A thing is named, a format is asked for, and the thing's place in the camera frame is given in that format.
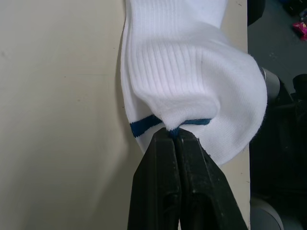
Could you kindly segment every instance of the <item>white sock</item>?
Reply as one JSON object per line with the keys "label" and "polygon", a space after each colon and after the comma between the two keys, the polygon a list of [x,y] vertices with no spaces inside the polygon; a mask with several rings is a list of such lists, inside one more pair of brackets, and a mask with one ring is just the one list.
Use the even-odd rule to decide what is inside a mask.
{"label": "white sock", "polygon": [[259,129],[266,86],[255,60],[220,31],[226,0],[126,0],[121,83],[143,152],[162,127],[200,139],[218,164]]}

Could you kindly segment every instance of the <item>sock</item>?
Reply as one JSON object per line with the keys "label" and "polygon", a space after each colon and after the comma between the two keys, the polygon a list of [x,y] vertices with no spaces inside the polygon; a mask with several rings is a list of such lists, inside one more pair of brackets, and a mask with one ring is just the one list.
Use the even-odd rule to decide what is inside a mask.
{"label": "sock", "polygon": [[226,0],[126,0],[121,84],[143,152],[153,134],[180,127],[218,165],[259,129],[266,86],[255,60],[220,31]]}

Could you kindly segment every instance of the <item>floor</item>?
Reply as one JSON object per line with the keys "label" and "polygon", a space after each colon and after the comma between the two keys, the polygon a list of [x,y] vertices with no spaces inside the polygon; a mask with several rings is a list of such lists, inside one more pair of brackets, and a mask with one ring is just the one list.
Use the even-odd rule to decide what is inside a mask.
{"label": "floor", "polygon": [[248,27],[248,52],[258,64],[276,74],[290,93],[292,79],[307,73],[307,42],[292,30],[291,17],[278,0],[267,0],[263,16]]}

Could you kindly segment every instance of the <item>blue sock stripe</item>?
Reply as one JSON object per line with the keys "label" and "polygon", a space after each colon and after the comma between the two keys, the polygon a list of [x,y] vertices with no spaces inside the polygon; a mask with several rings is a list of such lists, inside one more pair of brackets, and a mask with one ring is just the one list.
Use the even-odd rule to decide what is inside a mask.
{"label": "blue sock stripe", "polygon": [[[195,119],[195,120],[187,120],[182,123],[182,125],[198,125],[198,126],[205,126],[209,124],[211,119]],[[142,120],[130,123],[130,127],[132,130],[132,133],[135,138],[141,136],[143,133],[145,133],[148,129],[151,127],[154,127],[158,124],[162,123],[162,121],[156,117],[155,115],[150,115],[146,118],[143,118]],[[170,130],[170,134],[173,137],[176,137],[178,135],[179,128],[175,128],[173,130]]]}

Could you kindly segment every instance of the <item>pink object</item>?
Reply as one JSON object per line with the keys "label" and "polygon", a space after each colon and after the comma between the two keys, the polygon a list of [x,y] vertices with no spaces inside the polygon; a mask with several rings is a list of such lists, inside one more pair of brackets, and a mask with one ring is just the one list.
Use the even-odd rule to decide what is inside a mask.
{"label": "pink object", "polygon": [[303,35],[301,36],[301,39],[306,41],[307,40],[307,25],[304,22],[294,23],[293,27]]}

